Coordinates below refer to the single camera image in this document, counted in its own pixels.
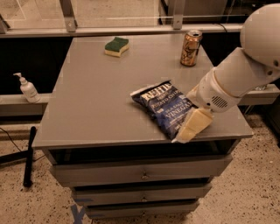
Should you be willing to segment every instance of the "pump dispenser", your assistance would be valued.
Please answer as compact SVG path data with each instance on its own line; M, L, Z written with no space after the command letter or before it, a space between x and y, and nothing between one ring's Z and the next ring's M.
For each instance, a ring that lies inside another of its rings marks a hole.
M21 83L20 90L23 92L26 100L28 102L37 102L40 99L40 95L34 85L27 81L25 77L22 77L21 73L14 73L14 75L19 77Z

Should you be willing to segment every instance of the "blue tape on floor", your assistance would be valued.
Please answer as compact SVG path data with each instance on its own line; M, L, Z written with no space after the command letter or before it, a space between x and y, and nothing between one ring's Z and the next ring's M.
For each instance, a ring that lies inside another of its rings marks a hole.
M83 207L80 212L78 212L78 208L76 205L71 206L71 211L73 214L74 222L73 224L82 224L82 218L85 215L85 207Z

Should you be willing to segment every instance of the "terrazzo floor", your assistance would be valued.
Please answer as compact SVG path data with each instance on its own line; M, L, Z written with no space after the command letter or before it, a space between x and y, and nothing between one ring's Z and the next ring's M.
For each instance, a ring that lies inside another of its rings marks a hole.
M76 204L71 191L62 187L48 171L51 164L34 152L31 188L23 187L25 162L0 166L1 223L94 223L94 224L278 224L280 223L280 150L277 138L263 120L262 114L246 115L254 131L234 149L234 160L213 179L213 188L199 200L198 208L189 214L177 213L145 217L90 220ZM27 149L29 129L38 122L0 123L20 150ZM18 151L0 130L1 155Z

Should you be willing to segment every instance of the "can lid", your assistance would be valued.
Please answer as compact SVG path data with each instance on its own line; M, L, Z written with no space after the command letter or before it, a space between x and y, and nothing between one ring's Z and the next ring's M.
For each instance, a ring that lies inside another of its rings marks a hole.
M202 36L202 31L198 31L198 30L190 30L187 35L197 38L197 37L201 37Z

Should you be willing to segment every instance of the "black metal stand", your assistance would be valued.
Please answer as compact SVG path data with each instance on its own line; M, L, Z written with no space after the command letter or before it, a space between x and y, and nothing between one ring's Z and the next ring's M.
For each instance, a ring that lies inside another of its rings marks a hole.
M0 164L5 164L9 162L14 162L20 159L26 158L25 170L24 170L24 186L30 187L32 185L32 160L33 160L33 148L32 143L36 135L36 128L31 127L28 150L12 153L10 155L5 155L0 157Z

